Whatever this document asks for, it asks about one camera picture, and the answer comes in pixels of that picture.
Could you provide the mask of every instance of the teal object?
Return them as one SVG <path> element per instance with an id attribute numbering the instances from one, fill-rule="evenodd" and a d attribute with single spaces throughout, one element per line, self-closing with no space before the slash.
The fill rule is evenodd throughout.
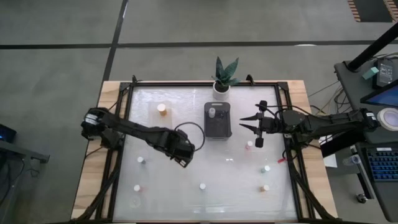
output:
<path id="1" fill-rule="evenodd" d="M 362 75 L 362 77 L 367 80 L 371 77 L 373 77 L 373 75 L 377 74 L 379 72 L 379 70 L 376 67 L 373 67 L 371 69 L 369 69 L 367 72 L 365 72 L 365 74 Z"/>

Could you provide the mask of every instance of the monitor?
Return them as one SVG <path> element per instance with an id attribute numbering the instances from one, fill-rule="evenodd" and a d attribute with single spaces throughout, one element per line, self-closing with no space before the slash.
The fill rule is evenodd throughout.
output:
<path id="1" fill-rule="evenodd" d="M 361 103 L 398 107 L 398 80 L 361 98 Z"/>

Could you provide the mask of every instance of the white pot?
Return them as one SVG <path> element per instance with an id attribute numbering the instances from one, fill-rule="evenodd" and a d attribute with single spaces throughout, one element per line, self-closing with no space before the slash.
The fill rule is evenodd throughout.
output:
<path id="1" fill-rule="evenodd" d="M 216 83 L 214 82 L 213 84 L 213 98 L 216 100 L 226 100 L 228 99 L 229 96 L 229 90 L 231 87 L 228 87 L 228 90 L 225 91 L 224 93 L 220 93 L 219 91 L 216 90 Z"/>

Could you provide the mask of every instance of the wooden table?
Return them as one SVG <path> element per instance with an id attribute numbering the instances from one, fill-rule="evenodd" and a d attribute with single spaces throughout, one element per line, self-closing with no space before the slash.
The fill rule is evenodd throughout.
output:
<path id="1" fill-rule="evenodd" d="M 277 81 L 257 81 L 257 82 L 277 82 Z M 307 92 L 305 90 L 304 81 L 302 80 L 284 80 L 289 84 L 290 98 L 292 104 L 301 107 L 305 111 L 311 111 L 308 102 Z M 119 86 L 121 82 L 104 82 L 101 94 L 99 96 L 98 106 L 110 108 L 117 100 L 119 93 Z M 126 107 L 126 97 L 123 98 L 121 116 Z M 92 141 L 88 145 L 87 154 L 100 147 L 100 141 Z M 90 205 L 100 190 L 101 180 L 104 171 L 104 164 L 106 159 L 107 149 L 100 149 L 98 152 L 90 155 L 83 164 L 83 169 L 80 177 L 80 183 L 76 194 L 75 204 L 73 206 L 71 218 L 79 217 Z M 326 208 L 326 210 L 337 217 L 335 202 L 331 194 L 328 176 L 326 173 L 325 164 L 323 163 L 322 153 L 319 149 L 314 147 L 307 147 L 303 149 L 303 159 L 305 170 L 307 171 L 308 183 L 311 191 L 314 193 L 319 202 Z M 301 189 L 299 190 L 300 200 L 303 208 L 304 217 L 308 217 L 306 209 L 305 197 Z M 106 217 L 109 204 L 110 190 L 105 198 L 103 207 L 103 216 Z"/>

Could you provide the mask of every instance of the monitor screen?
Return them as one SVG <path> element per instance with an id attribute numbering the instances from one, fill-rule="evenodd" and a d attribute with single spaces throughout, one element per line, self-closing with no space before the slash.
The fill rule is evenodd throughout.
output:
<path id="1" fill-rule="evenodd" d="M 370 97 L 367 102 L 378 105 L 398 106 L 398 85 Z"/>

